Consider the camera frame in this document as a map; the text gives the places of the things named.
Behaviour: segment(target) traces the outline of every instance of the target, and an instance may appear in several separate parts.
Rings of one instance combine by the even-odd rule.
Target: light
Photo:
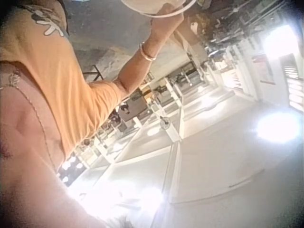
[[[155,213],[162,201],[163,196],[159,189],[148,188],[141,193],[141,207],[150,213]]]
[[[155,128],[152,128],[152,129],[148,130],[147,135],[148,136],[153,136],[153,135],[157,134],[158,132],[160,132],[160,128],[155,127]]]
[[[77,166],[76,166],[76,168],[81,169],[83,166],[84,166],[83,164],[78,163]]]
[[[269,59],[276,59],[298,51],[297,38],[289,25],[272,31],[265,39],[264,50]]]
[[[65,161],[62,166],[61,166],[64,170],[67,170],[68,168],[71,167],[71,163],[69,161]]]
[[[102,219],[111,218],[116,205],[126,199],[134,199],[138,193],[135,185],[129,181],[103,181],[100,188],[94,189],[82,202],[86,211]]]
[[[204,90],[204,88],[203,88],[202,86],[199,86],[199,87],[198,87],[198,93],[203,92],[203,90]]]
[[[113,150],[114,151],[119,151],[123,148],[124,146],[122,146],[121,144],[119,143],[115,143],[114,146],[113,146]]]
[[[210,97],[203,98],[201,102],[202,106],[205,108],[213,106],[214,103],[215,103],[215,99]]]
[[[263,118],[257,126],[258,136],[275,143],[285,143],[300,133],[300,126],[295,116],[276,113]]]
[[[219,50],[213,51],[213,52],[211,52],[211,53],[208,55],[208,57],[210,57],[210,56],[212,56],[212,55],[214,55],[214,54],[216,54],[216,53],[218,53],[218,52],[219,52]]]
[[[289,95],[289,100],[291,100],[293,102],[296,102],[296,103],[300,103],[300,104],[303,103],[303,98],[302,97],[297,96],[297,95],[293,95],[293,94]]]
[[[62,179],[62,182],[64,182],[64,183],[68,182],[68,177],[64,177],[64,178]]]
[[[70,163],[73,163],[73,162],[75,162],[76,161],[76,157],[71,157],[69,160],[68,160]]]

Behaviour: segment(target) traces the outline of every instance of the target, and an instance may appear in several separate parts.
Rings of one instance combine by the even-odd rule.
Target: chain necklace
[[[47,144],[47,134],[46,134],[46,131],[45,131],[45,128],[43,126],[43,123],[41,121],[41,118],[36,110],[36,108],[34,107],[33,103],[31,102],[30,98],[22,91],[20,90],[20,88],[18,87],[18,82],[20,80],[20,71],[19,70],[15,70],[13,71],[12,74],[10,74],[9,76],[9,84],[8,85],[5,85],[4,87],[0,87],[0,90],[6,88],[6,87],[12,87],[12,88],[15,88],[17,89],[23,96],[24,98],[29,102],[29,104],[32,106],[35,114],[36,114],[36,117],[40,123],[40,126],[41,126],[41,129],[42,129],[42,132],[43,132],[43,137],[44,137],[44,142],[45,142],[45,146],[46,146],[46,149],[47,149],[47,154],[48,154],[48,157],[52,163],[52,166],[53,166],[53,170],[55,173],[57,173],[56,171],[56,167],[55,167],[55,164],[53,162],[53,159],[52,159],[52,156],[51,156],[51,153],[50,153],[50,150],[49,150],[49,146]]]

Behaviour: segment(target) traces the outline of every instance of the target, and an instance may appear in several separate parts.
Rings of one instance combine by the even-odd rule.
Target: silver bangle
[[[156,60],[156,57],[152,58],[151,56],[148,56],[148,55],[143,51],[143,44],[144,44],[144,42],[141,43],[141,44],[139,45],[139,49],[140,49],[140,51],[141,51],[141,55],[142,55],[146,60],[148,60],[148,61],[150,61],[150,62]]]

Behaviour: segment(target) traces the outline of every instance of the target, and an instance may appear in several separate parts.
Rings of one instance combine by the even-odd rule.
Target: skin
[[[45,1],[34,1],[36,4]],[[160,14],[172,11],[165,5]],[[151,57],[157,56],[166,40],[182,22],[183,16],[152,21],[151,35],[143,50]],[[114,83],[122,99],[131,94],[143,81],[151,62],[137,51],[125,64]],[[11,63],[1,63],[1,75],[14,68],[29,78],[26,69]],[[60,145],[52,141],[54,163],[63,162]],[[1,91],[1,216],[10,227],[45,228],[102,228],[102,221],[88,215],[72,199],[64,184],[54,173],[45,152],[43,132],[32,107],[15,89]]]

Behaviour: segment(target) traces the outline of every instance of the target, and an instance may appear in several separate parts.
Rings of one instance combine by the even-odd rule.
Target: hand
[[[169,14],[174,10],[171,4],[164,4],[163,7],[158,11],[157,15]],[[168,18],[154,18],[151,22],[151,36],[160,41],[166,41],[175,29],[184,20],[184,15],[179,14]]]

